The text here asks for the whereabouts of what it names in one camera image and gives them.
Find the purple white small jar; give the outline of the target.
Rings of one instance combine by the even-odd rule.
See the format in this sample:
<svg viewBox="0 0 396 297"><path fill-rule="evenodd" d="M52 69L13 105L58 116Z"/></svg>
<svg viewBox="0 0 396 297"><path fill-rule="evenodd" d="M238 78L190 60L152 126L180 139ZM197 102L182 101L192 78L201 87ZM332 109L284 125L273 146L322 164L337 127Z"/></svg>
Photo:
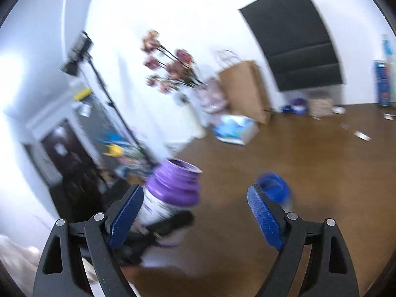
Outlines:
<svg viewBox="0 0 396 297"><path fill-rule="evenodd" d="M307 113L307 101L302 98L297 98L292 100L291 103L292 112L297 115L302 115Z"/></svg>

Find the black paper bag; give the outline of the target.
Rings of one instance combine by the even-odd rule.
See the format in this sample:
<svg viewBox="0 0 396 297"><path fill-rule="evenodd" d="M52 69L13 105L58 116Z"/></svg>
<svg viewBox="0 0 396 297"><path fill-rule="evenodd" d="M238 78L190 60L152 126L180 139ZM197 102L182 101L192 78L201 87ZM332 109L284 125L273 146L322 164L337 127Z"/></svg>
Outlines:
<svg viewBox="0 0 396 297"><path fill-rule="evenodd" d="M240 13L279 91L342 84L332 40L312 0L256 0Z"/></svg>

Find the purple supplement bottle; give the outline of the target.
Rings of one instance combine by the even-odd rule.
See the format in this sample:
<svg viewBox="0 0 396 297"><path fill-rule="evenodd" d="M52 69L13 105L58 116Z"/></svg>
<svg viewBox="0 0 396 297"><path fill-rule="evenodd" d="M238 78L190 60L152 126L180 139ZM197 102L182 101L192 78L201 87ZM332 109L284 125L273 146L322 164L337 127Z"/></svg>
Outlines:
<svg viewBox="0 0 396 297"><path fill-rule="evenodd" d="M199 203L202 170L183 160L169 158L147 179L144 201L136 226L148 227L180 211L190 211Z"/></svg>

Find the blue bottle cap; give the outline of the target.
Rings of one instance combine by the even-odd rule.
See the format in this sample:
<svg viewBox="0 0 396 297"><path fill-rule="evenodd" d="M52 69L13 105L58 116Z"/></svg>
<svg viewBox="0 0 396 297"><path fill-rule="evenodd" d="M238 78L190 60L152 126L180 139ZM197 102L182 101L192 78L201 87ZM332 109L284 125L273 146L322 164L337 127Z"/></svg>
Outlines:
<svg viewBox="0 0 396 297"><path fill-rule="evenodd" d="M281 111L283 113L293 113L292 106L290 105L285 105L284 107L281 108Z"/></svg>

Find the dried pink flowers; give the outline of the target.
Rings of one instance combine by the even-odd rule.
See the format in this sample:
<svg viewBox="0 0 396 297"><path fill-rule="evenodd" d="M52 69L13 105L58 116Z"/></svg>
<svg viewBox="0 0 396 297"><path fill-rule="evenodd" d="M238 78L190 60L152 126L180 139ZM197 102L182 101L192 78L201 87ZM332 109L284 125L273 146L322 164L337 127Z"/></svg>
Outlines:
<svg viewBox="0 0 396 297"><path fill-rule="evenodd" d="M150 30L142 38L141 51L146 55L144 66L153 74L146 78L146 84L157 87L161 93L169 94L182 88L203 87L194 68L195 62L184 49L169 51L159 41L159 33Z"/></svg>

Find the blue tissue box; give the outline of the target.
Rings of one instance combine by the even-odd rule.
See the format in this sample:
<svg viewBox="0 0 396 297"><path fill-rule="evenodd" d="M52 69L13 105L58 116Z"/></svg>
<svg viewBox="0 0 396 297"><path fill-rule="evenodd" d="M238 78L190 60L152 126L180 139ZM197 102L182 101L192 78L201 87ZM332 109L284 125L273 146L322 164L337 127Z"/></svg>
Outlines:
<svg viewBox="0 0 396 297"><path fill-rule="evenodd" d="M258 134L259 127L255 120L246 116L223 115L213 132L221 142L245 146Z"/></svg>

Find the clear glass bottle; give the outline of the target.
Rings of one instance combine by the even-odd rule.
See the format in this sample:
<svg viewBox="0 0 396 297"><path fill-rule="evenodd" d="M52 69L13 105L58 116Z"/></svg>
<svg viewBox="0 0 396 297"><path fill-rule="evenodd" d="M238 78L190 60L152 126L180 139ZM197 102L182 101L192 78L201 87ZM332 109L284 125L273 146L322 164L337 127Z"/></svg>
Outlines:
<svg viewBox="0 0 396 297"><path fill-rule="evenodd" d="M386 64L387 64L387 74L388 80L390 85L390 106L395 108L395 52L393 52L391 42L387 34L382 35L382 44L383 49L386 57Z"/></svg>

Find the blue drink can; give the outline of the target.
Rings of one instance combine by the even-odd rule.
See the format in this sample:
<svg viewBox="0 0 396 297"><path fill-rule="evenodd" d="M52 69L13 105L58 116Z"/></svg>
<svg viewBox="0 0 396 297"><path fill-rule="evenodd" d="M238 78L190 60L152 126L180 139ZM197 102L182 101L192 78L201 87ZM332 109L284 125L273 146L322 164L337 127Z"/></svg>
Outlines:
<svg viewBox="0 0 396 297"><path fill-rule="evenodd" d="M376 81L377 103L381 107L389 107L390 84L388 82L387 68L384 62L374 61L374 74Z"/></svg>

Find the pink textured vase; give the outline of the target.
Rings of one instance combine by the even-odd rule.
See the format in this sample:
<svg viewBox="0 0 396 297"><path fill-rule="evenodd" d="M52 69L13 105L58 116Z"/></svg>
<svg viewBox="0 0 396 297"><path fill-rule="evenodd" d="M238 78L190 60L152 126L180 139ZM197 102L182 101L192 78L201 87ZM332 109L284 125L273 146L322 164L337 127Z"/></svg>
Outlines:
<svg viewBox="0 0 396 297"><path fill-rule="evenodd" d="M212 117L229 113L229 102L218 79L209 78L204 85L196 89L196 92L205 113Z"/></svg>

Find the clear container with grains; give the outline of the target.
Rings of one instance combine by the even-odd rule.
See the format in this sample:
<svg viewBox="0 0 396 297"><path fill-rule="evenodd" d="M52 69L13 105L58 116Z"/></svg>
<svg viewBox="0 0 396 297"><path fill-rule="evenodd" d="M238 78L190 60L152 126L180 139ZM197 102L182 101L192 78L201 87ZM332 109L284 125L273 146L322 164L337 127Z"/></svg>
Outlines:
<svg viewBox="0 0 396 297"><path fill-rule="evenodd" d="M308 94L307 106L311 117L322 118L333 114L333 99L325 91L314 91Z"/></svg>

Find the cream thermos bottle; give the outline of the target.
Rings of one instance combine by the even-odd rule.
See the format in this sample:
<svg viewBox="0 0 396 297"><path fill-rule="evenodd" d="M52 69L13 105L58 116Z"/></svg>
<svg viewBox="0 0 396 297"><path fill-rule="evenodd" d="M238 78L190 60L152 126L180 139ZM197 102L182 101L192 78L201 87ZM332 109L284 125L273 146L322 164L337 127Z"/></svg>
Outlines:
<svg viewBox="0 0 396 297"><path fill-rule="evenodd" d="M202 126L188 96L179 91L177 93L177 99L179 107L183 109L188 131L194 138L203 139L206 136L206 130Z"/></svg>

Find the blue supplement bottle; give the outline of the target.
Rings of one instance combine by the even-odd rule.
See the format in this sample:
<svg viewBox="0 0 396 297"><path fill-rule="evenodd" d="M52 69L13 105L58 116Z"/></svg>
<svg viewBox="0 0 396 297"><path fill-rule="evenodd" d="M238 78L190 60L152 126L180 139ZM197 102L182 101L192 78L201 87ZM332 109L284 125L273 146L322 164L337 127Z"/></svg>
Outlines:
<svg viewBox="0 0 396 297"><path fill-rule="evenodd" d="M277 202L288 213L292 211L293 200L291 189L281 176L274 172L261 174L256 179L257 185L262 188L264 193L273 202Z"/></svg>

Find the brown paper bag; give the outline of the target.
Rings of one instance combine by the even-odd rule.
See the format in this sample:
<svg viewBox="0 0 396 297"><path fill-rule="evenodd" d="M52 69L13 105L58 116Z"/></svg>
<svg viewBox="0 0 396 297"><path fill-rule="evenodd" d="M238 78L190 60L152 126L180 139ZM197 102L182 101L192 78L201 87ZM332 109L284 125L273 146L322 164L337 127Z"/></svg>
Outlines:
<svg viewBox="0 0 396 297"><path fill-rule="evenodd" d="M232 112L269 124L272 107L257 63L241 60L231 50L220 50L216 54L222 66L218 76Z"/></svg>

